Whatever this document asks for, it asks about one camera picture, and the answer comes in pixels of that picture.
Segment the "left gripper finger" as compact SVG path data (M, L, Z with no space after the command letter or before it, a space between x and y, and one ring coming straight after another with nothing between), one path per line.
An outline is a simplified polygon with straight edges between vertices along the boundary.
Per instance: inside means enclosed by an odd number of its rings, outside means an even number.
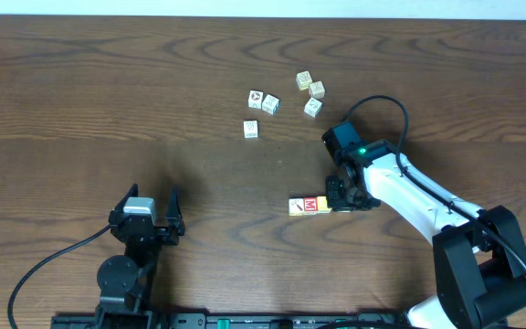
M138 185L133 184L121 201L114 207L115 211L122 211L130 197L138 196Z
M166 211L166 220L169 225L180 225L182 223L182 213L179 206L178 190L173 189L170 195L168 208Z

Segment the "yellow top wooden block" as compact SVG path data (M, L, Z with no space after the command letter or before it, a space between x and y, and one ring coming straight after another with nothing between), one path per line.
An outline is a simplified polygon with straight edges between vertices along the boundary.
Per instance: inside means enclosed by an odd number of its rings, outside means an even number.
M331 213L331 208L328 206L328 200L326 196L317 197L317 206L319 214Z

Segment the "red letter M block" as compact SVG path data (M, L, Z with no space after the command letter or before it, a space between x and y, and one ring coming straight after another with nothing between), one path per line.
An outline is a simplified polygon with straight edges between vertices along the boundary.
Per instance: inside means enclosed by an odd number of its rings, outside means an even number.
M317 197L305 197L303 201L303 213L306 215L317 214L319 211L319 203Z

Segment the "hammer picture yellow block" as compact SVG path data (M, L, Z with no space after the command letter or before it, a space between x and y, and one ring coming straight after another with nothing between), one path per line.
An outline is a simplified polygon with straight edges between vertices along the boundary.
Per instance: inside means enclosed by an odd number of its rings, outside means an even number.
M302 198L291 198L289 200L289 214L296 217L302 216L304 213L304 200Z

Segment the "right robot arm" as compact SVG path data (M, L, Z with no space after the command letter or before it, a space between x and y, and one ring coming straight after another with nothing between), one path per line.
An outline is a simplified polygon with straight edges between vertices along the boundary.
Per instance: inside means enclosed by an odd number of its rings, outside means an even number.
M386 204L432 246L437 293L406 311L409 326L499 328L526 308L526 242L511 211L453 195L386 140L326 133L322 141L339 170L326 179L332 210Z

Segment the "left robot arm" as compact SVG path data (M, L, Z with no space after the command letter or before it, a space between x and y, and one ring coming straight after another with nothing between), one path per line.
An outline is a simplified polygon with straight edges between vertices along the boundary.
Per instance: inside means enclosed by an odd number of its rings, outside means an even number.
M140 197L132 185L109 214L110 233L125 245L122 255L105 260L97 273L100 303L96 328L159 328L161 313L150 305L153 281L164 246L176 246L185 233L179 194L173 190L165 215L157 223L155 201Z

